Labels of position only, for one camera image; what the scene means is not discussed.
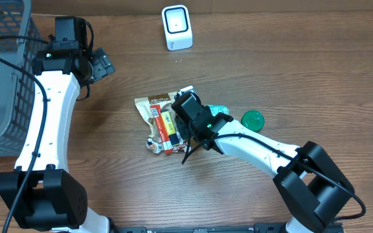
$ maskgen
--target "green lid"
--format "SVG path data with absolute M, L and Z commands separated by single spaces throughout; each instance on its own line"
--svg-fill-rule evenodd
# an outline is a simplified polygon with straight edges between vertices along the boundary
M 264 116 L 259 111 L 248 111 L 241 118 L 241 124 L 251 131 L 259 132 L 264 126 Z

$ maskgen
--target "snack package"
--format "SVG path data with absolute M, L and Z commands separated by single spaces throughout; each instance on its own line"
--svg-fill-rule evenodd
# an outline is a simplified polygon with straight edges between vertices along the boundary
M 186 150 L 188 142 L 181 137 L 175 122 L 175 112 L 171 108 L 176 94 L 172 92 L 135 99 L 136 108 L 151 130 L 146 146 L 154 153 Z

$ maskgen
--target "wooden tabletop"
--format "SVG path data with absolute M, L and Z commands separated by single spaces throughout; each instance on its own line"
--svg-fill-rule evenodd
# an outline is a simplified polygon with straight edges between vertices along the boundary
M 373 12 L 192 15 L 194 46 L 168 52 L 160 16 L 86 17 L 95 48 L 116 73 L 76 104 L 68 161 L 89 206 L 118 226 L 185 227 L 287 221 L 272 180 L 248 163 L 199 150 L 146 148 L 149 127 L 134 99 L 193 85 L 205 104 L 234 118 L 261 111 L 261 133 L 288 144 L 320 144 L 364 200 L 346 232 L 373 232 Z M 54 18 L 34 16 L 42 35 Z M 0 172 L 16 158 L 0 158 Z M 359 212 L 350 201 L 341 214 Z M 7 207 L 0 198 L 0 231 Z M 20 230 L 13 221 L 10 232 Z

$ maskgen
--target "plastic crate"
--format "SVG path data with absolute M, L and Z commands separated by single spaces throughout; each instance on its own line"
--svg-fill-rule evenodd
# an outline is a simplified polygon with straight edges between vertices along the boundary
M 30 0 L 0 1 L 0 36 L 40 38 L 31 16 Z M 44 44 L 23 40 L 0 41 L 0 57 L 32 73 L 31 61 Z M 34 103 L 34 82 L 0 63 L 0 156 L 18 156 L 24 145 Z

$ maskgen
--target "perforated basket side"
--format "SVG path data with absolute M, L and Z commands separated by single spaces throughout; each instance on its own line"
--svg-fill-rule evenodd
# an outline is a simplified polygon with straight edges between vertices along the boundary
M 30 1 L 0 1 L 0 36 L 27 35 L 41 38 L 30 17 Z M 0 52 L 17 50 L 16 65 L 32 73 L 31 61 L 44 44 L 35 41 L 5 40 L 0 42 Z M 34 103 L 34 82 L 24 74 L 14 71 L 11 78 L 17 79 L 14 107 L 9 125 L 0 136 L 0 156 L 19 155 L 27 136 L 32 106 Z

